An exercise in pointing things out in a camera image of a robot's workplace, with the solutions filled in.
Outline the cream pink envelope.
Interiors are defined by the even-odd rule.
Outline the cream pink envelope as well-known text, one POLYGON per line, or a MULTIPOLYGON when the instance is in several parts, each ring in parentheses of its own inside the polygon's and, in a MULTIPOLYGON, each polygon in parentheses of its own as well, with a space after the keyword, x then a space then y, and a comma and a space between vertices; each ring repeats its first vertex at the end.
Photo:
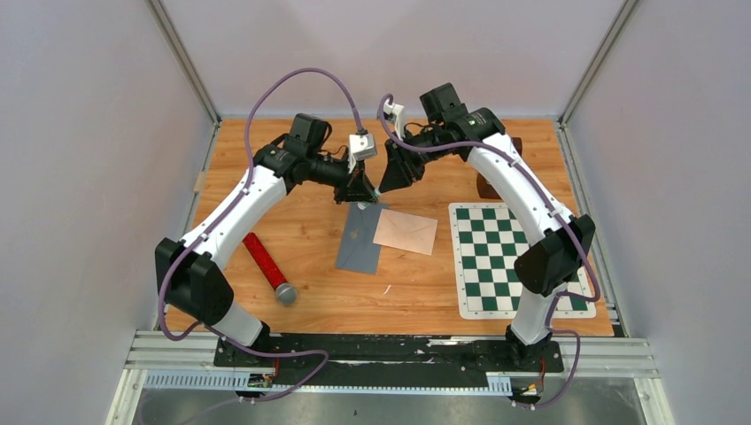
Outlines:
POLYGON ((403 251, 431 255, 438 221, 404 212, 380 212, 373 243, 403 251))

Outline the grey envelope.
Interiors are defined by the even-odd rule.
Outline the grey envelope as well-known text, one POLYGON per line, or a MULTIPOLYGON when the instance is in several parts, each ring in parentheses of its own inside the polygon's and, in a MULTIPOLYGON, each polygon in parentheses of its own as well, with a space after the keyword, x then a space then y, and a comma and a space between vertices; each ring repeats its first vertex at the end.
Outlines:
POLYGON ((389 207, 379 203, 360 209, 359 204, 349 204, 344 231, 341 237, 335 268, 363 274, 376 274, 381 246, 374 237, 381 211, 389 207))

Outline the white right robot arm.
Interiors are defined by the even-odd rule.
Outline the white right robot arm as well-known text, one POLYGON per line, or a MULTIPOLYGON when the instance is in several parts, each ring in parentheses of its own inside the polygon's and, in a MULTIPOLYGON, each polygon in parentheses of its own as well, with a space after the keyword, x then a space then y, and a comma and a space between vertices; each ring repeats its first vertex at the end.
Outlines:
POLYGON ((406 130, 391 94, 379 102, 377 118, 388 140, 387 166, 378 190, 408 188, 422 179, 426 165, 453 154, 500 195, 530 245, 514 263, 523 290, 505 347, 511 366, 528 369, 539 361, 541 348, 552 336, 552 310, 564 283, 586 264, 595 224, 587 214, 576 216, 545 188, 489 108, 470 111, 451 83, 422 94, 420 101, 428 124, 415 134, 406 130))

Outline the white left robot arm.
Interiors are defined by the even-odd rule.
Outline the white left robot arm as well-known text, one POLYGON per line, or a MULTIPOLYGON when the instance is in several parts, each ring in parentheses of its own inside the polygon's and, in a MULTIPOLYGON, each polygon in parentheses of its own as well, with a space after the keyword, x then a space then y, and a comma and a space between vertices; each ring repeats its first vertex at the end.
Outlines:
POLYGON ((342 157, 323 150, 332 126, 309 114, 297 114, 290 131, 257 150, 240 182, 199 225, 175 241, 164 238, 155 249, 159 307, 170 305, 198 325, 237 343, 237 354, 251 366, 264 364, 271 342, 266 323, 235 300, 223 271, 258 221, 304 182, 334 190, 336 203, 374 203, 376 190, 364 161, 376 154, 365 129, 350 135, 342 157))

